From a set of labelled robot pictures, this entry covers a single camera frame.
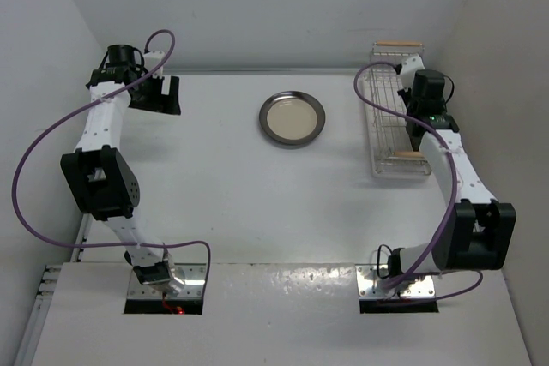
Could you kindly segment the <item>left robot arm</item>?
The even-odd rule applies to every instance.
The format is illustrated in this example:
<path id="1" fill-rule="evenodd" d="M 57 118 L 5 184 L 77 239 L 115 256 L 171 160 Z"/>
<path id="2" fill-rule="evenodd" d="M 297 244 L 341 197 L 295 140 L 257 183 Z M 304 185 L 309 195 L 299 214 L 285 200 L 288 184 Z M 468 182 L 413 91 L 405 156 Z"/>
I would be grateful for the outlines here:
<path id="1" fill-rule="evenodd" d="M 63 155 L 62 172 L 79 209 L 111 229 L 124 244 L 125 260 L 137 280 L 168 296 L 185 285 L 184 273 L 160 241 L 147 232 L 138 207 L 136 175 L 120 153 L 124 114 L 129 108 L 180 115 L 178 79 L 166 76 L 163 51 L 139 52 L 111 45 L 106 62 L 93 71 L 87 88 L 93 108 L 73 153 Z"/>

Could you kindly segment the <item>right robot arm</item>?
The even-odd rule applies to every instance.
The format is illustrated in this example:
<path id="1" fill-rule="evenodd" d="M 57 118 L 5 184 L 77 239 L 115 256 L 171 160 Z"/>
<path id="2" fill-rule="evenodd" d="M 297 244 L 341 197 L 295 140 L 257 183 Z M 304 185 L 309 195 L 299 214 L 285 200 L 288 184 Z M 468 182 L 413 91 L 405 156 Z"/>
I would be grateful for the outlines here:
<path id="1" fill-rule="evenodd" d="M 503 267 L 516 224 L 516 210 L 480 181 L 462 145 L 443 96 L 447 78 L 436 70 L 400 69 L 406 131 L 427 160 L 447 204 L 429 243 L 398 248 L 388 259 L 389 282 L 413 273 L 492 271 Z"/>

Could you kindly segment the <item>grey rimmed beige plate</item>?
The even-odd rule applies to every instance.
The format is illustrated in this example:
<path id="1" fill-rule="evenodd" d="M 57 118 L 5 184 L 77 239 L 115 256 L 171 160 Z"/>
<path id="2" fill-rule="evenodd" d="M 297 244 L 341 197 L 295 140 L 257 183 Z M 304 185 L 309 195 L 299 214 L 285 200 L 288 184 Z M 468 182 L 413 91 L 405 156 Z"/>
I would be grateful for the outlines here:
<path id="1" fill-rule="evenodd" d="M 303 147 L 323 131 L 326 112 L 321 102 L 300 91 L 283 91 L 267 98 L 258 112 L 261 131 L 283 147 Z"/>

